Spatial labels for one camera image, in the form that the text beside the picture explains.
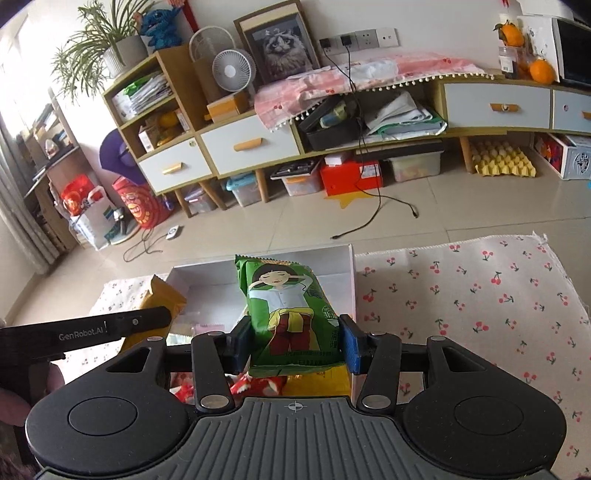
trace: red box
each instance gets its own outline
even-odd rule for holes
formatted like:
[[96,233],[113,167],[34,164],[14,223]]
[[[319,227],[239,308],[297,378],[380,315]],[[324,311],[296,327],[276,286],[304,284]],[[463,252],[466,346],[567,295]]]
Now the red box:
[[384,186],[379,162],[376,160],[364,163],[348,160],[333,167],[324,165],[320,169],[320,175],[329,197]]

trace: stuffed toy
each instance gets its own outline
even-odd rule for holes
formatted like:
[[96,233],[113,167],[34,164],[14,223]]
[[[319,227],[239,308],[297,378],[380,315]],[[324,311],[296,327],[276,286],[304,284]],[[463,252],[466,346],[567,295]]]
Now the stuffed toy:
[[183,40],[177,35],[174,18],[180,11],[181,8],[158,9],[144,15],[136,12],[133,14],[135,28],[140,35],[152,37],[148,42],[148,46],[154,47],[154,50],[178,47]]

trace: wooden leg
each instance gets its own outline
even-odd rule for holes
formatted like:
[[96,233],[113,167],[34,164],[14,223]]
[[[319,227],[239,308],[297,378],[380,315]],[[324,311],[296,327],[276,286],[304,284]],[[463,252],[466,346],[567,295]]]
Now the wooden leg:
[[215,189],[213,189],[211,187],[208,180],[200,181],[199,184],[201,185],[201,188],[203,189],[203,191],[205,193],[207,193],[209,195],[209,197],[215,202],[215,204],[217,205],[217,208],[219,208],[220,210],[227,210],[228,209],[228,207],[226,206],[226,203],[220,198],[220,196],[217,194]]
[[466,164],[466,171],[474,173],[474,163],[472,162],[472,152],[470,150],[470,140],[468,137],[460,137],[460,145],[462,146],[462,155],[464,156],[464,163]]
[[256,173],[256,181],[259,184],[259,192],[261,192],[261,199],[263,203],[267,203],[269,201],[269,192],[267,191],[267,180],[265,178],[265,170],[262,168],[258,168],[255,170]]
[[187,216],[187,218],[191,218],[193,216],[193,214],[191,213],[191,209],[189,208],[189,204],[184,199],[183,192],[181,191],[181,189],[176,189],[174,191],[174,194],[177,196],[178,203],[181,206],[181,208],[183,209],[183,212],[185,212],[185,215]]

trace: green plant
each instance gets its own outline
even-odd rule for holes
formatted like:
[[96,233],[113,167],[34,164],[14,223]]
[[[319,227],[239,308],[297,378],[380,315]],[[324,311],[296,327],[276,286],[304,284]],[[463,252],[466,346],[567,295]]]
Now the green plant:
[[83,29],[58,48],[51,62],[51,74],[61,84],[60,94],[72,102],[81,93],[90,97],[100,94],[108,79],[103,54],[113,47],[123,63],[115,44],[137,35],[133,14],[145,13],[153,4],[151,0],[112,0],[110,14],[100,0],[88,0],[86,5],[78,7]]

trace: transparent storage bin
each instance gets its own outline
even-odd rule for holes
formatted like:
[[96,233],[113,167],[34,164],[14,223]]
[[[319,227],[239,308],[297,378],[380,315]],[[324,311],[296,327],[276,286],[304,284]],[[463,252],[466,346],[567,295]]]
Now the transparent storage bin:
[[216,203],[203,191],[202,188],[190,192],[185,197],[185,200],[189,203],[189,210],[193,215],[196,213],[211,212],[217,208]]
[[394,168],[394,178],[396,181],[407,181],[439,175],[442,153],[443,150],[390,158],[389,160]]
[[230,177],[226,183],[226,190],[234,194],[241,207],[261,201],[261,192],[254,173]]
[[309,195],[324,190],[324,184],[320,177],[320,163],[315,166],[309,175],[298,175],[293,177],[282,177],[283,185],[290,197]]

